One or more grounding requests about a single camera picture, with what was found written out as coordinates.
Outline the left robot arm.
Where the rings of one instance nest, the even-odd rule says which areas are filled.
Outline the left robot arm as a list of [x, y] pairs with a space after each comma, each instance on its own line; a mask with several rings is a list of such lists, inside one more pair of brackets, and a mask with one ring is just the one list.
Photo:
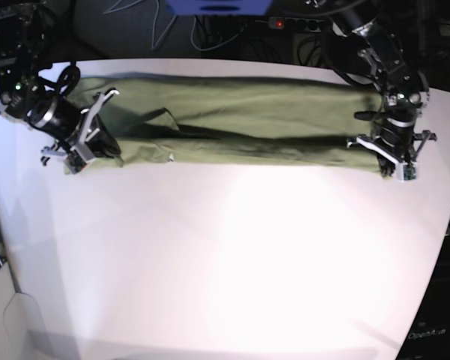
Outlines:
[[370, 65], [369, 79], [381, 96], [379, 109], [355, 114], [370, 122], [370, 133], [348, 139], [347, 145], [375, 153], [384, 178], [417, 179], [419, 153], [426, 142], [437, 138], [429, 130], [415, 131], [430, 95], [425, 76], [408, 65], [402, 45], [379, 21], [372, 1], [308, 1], [307, 5], [313, 7], [314, 16], [330, 19], [344, 37], [361, 41], [358, 56]]

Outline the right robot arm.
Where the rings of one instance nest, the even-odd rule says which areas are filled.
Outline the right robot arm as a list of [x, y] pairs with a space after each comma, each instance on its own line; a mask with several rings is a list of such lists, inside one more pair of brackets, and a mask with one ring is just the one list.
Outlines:
[[0, 1], [0, 116], [53, 138], [41, 151], [42, 164], [58, 158], [79, 171], [98, 158], [119, 158], [121, 149], [99, 116], [119, 91], [98, 92], [92, 105], [79, 108], [68, 99], [81, 79], [74, 58], [57, 80], [40, 75], [52, 67], [45, 60], [47, 19], [58, 22], [44, 1]]

